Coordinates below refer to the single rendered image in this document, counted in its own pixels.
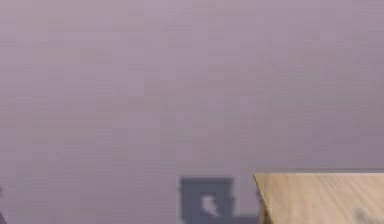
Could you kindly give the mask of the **light wooden table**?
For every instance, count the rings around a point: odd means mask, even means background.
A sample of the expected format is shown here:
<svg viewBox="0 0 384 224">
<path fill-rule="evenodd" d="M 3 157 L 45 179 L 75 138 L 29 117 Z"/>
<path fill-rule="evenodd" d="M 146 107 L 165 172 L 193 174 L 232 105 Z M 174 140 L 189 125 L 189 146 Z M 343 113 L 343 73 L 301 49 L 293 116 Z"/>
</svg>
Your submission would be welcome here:
<svg viewBox="0 0 384 224">
<path fill-rule="evenodd" d="M 384 224 L 384 173 L 255 173 L 263 224 Z"/>
</svg>

